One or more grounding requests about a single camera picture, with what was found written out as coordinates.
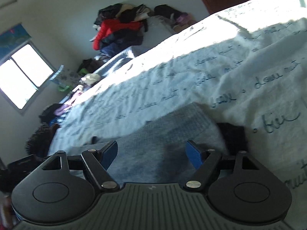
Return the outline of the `person's left hand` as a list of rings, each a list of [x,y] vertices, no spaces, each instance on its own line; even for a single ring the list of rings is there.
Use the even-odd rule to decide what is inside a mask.
[[[10,196],[1,198],[1,229],[13,229],[18,220],[12,208]]]

